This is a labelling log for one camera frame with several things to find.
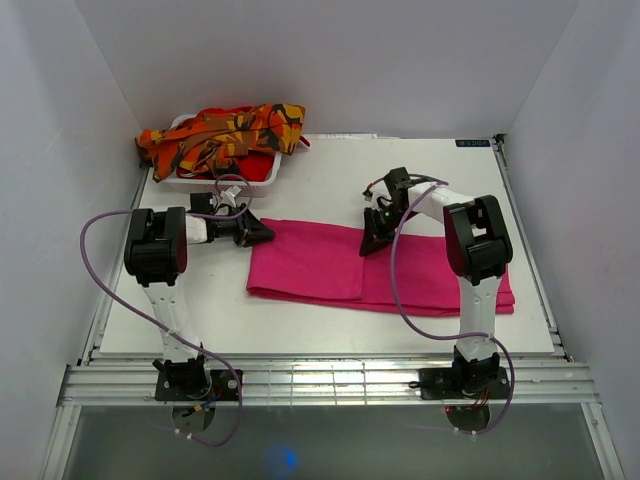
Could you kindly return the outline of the pink trousers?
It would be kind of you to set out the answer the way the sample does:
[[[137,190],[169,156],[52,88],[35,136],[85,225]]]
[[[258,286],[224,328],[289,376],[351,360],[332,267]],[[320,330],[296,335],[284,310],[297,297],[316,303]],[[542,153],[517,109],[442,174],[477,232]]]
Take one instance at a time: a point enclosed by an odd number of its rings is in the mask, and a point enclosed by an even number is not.
[[[397,307],[390,280],[391,249],[360,257],[362,231],[295,220],[265,219],[274,240],[253,248],[246,284],[252,296],[381,313]],[[458,279],[441,237],[401,236],[396,278],[406,312],[457,317]]]

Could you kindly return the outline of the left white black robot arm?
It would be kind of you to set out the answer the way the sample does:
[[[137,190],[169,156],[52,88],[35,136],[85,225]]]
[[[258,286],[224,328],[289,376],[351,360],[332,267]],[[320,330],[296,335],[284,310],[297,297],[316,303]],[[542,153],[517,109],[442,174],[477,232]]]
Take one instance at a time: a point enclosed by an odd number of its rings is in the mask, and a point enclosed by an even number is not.
[[[124,252],[124,266],[146,294],[161,324],[163,357],[154,367],[162,385],[188,399],[201,399],[213,388],[205,369],[202,343],[189,320],[181,276],[188,264],[190,245],[230,237],[243,248],[275,239],[276,233],[262,223],[245,203],[236,201],[238,187],[220,197],[192,193],[190,207],[164,211],[133,211]]]

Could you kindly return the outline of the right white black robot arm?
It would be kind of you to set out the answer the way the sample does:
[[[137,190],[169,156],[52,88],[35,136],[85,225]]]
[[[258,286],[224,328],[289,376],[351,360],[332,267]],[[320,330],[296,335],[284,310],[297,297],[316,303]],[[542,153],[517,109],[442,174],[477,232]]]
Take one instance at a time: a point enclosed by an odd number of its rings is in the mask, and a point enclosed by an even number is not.
[[[422,214],[443,225],[446,258],[459,285],[460,323],[458,334],[450,338],[452,364],[421,369],[411,388],[425,399],[487,396],[493,388],[504,397],[509,380],[500,360],[508,353],[495,337],[495,317],[513,248],[499,201],[493,195],[458,194],[442,180],[403,167],[380,181],[388,197],[364,210],[360,256],[397,250],[405,222]]]

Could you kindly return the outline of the orange camouflage trousers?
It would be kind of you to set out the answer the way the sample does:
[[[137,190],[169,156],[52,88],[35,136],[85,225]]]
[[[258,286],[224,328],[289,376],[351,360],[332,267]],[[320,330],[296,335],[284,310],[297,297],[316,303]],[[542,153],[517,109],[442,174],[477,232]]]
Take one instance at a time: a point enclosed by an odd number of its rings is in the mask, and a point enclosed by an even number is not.
[[[305,113],[303,106],[288,103],[209,108],[174,127],[145,129],[135,144],[157,182],[173,174],[259,182],[267,179],[276,154],[291,155],[307,142],[302,135]]]

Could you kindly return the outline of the white plastic basket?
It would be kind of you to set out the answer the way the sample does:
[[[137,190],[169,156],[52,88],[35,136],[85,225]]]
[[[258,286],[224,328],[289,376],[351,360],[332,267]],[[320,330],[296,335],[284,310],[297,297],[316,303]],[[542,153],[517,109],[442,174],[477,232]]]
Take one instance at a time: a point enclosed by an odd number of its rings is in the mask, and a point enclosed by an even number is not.
[[[193,118],[195,116],[179,117],[173,122],[171,127],[178,125],[181,121],[185,119]],[[276,178],[276,173],[279,169],[282,155],[283,154],[280,154],[280,153],[275,155],[274,165],[271,168],[271,171],[269,172],[267,179],[262,182],[249,182],[242,177],[228,178],[226,176],[221,176],[214,180],[204,180],[204,181],[187,180],[187,179],[181,179],[177,177],[175,174],[171,175],[169,178],[161,182],[168,184],[172,189],[179,191],[181,193],[205,193],[205,192],[213,191],[216,186],[222,188],[222,187],[231,187],[231,186],[237,185],[244,192],[249,192],[258,197],[262,197],[267,193],[270,185],[273,183],[273,181]]]

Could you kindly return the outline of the red garment in basket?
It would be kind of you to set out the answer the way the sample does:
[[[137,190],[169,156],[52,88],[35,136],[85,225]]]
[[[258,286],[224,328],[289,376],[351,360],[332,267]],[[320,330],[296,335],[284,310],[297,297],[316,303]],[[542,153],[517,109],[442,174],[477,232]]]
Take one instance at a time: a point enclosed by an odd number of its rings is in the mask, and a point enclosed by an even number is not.
[[[273,146],[267,145],[262,136],[272,132],[266,127],[266,114],[270,111],[269,105],[208,108],[183,120],[183,127],[200,128],[213,122],[216,128],[202,141],[190,138],[194,145],[176,167],[176,176],[204,181],[227,174],[249,182],[266,180],[281,146],[279,136]]]

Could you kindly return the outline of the blue label sticker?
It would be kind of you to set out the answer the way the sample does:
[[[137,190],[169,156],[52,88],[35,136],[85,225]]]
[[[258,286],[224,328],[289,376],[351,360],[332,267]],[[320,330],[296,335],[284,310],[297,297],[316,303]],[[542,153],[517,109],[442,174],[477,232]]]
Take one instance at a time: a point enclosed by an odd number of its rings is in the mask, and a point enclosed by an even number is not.
[[[491,143],[487,139],[456,139],[458,148],[490,148]]]

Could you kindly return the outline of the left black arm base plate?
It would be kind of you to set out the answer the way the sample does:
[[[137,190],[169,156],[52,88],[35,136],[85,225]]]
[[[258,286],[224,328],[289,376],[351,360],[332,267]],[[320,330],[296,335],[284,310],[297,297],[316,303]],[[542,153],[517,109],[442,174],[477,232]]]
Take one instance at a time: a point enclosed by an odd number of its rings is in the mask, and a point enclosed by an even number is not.
[[[167,377],[159,372],[153,398],[161,402],[205,402],[208,400],[237,401],[242,386],[243,371],[209,369],[195,374]]]

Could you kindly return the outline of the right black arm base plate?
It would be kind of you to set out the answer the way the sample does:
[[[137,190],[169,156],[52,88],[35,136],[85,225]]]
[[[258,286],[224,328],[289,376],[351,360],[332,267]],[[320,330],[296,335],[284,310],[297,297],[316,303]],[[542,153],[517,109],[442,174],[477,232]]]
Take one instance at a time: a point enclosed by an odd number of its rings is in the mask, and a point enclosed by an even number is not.
[[[418,370],[416,388],[423,400],[506,400],[511,384],[502,367],[496,378],[466,386],[454,384],[451,368],[423,368]]]

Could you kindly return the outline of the aluminium front rail frame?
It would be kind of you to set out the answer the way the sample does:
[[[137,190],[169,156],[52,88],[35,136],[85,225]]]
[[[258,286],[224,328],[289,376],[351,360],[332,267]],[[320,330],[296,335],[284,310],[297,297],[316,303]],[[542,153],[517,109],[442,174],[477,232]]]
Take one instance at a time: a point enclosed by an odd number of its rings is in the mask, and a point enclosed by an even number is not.
[[[421,367],[442,367],[442,358],[244,359],[245,406],[404,406],[420,398],[409,384]],[[587,364],[564,358],[515,360],[519,404],[577,404],[587,422],[602,472],[624,476],[609,434],[600,395]],[[153,406],[158,372],[145,359],[94,358],[69,367],[61,392],[41,476],[60,479],[85,406]]]

